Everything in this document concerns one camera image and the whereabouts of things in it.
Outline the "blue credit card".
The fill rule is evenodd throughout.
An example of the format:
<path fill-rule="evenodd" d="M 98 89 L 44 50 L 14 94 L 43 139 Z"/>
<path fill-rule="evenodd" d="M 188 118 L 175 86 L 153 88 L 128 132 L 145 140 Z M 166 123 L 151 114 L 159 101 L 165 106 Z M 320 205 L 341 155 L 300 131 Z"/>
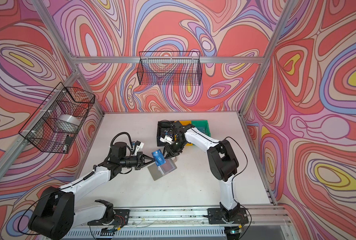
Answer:
<path fill-rule="evenodd" d="M 153 158 L 154 158 L 156 165 L 158 167 L 160 167 L 166 163 L 166 159 L 165 159 L 164 154 L 162 153 L 161 150 L 152 152 L 152 155 L 153 155 Z"/>

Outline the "grey leather card holder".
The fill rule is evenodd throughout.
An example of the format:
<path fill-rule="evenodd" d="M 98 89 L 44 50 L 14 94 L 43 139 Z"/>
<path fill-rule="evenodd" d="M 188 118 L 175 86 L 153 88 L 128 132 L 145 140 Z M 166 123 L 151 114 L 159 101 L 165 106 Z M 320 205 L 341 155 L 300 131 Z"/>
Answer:
<path fill-rule="evenodd" d="M 167 159 L 166 163 L 161 166 L 157 166 L 156 163 L 149 166 L 148 170 L 149 170 L 149 173 L 151 174 L 153 180 L 157 181 L 157 180 L 161 179 L 162 177 L 164 177 L 165 175 L 175 171 L 177 169 L 176 161 L 177 161 L 177 158 L 174 157 L 172 159 Z"/>

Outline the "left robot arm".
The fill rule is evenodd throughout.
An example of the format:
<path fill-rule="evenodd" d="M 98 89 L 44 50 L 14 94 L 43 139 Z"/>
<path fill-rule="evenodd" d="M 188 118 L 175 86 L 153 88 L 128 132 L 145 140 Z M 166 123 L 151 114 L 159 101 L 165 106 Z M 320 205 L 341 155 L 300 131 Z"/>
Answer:
<path fill-rule="evenodd" d="M 143 154 L 142 142 L 116 142 L 112 139 L 104 160 L 79 179 L 61 187 L 46 188 L 28 222 L 28 229 L 35 235 L 51 240 L 62 239 L 72 228 L 89 222 L 111 225 L 116 218 L 114 205 L 105 200 L 76 206 L 83 197 L 99 186 L 121 175 L 122 169 L 141 170 L 152 164 L 154 159 Z"/>

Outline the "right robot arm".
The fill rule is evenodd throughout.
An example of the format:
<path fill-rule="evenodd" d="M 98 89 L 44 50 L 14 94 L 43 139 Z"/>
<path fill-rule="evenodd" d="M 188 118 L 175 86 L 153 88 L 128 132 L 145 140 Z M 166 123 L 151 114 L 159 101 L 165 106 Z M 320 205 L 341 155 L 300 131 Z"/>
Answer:
<path fill-rule="evenodd" d="M 171 135 L 160 139 L 166 144 L 163 155 L 166 160 L 179 156 L 187 144 L 193 144 L 207 154 L 209 167 L 220 185 L 220 211 L 224 222 L 231 222 L 240 210 L 240 203 L 233 193 L 233 176 L 237 174 L 239 162 L 230 142 L 216 140 L 202 133 L 192 124 L 182 125 L 176 121 L 162 121 L 168 124 Z"/>

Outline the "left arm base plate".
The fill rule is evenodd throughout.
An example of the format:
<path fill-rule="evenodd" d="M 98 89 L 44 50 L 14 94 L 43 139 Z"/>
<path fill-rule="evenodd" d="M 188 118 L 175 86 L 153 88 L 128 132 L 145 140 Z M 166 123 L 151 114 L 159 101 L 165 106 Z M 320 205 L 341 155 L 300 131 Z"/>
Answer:
<path fill-rule="evenodd" d="M 113 226 L 124 227 L 128 224 L 130 217 L 129 209 L 115 209 L 112 215 L 103 217 L 100 220 L 94 220 L 87 223 L 88 226 Z"/>

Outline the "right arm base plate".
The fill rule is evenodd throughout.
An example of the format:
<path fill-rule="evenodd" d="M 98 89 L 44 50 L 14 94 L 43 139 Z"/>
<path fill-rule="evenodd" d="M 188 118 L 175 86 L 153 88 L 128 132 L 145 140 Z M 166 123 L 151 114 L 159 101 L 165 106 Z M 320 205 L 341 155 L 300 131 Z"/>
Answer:
<path fill-rule="evenodd" d="M 249 223 L 247 211 L 241 207 L 236 207 L 230 211 L 222 208 L 209 208 L 204 217 L 208 219 L 211 225 L 241 224 L 243 226 Z"/>

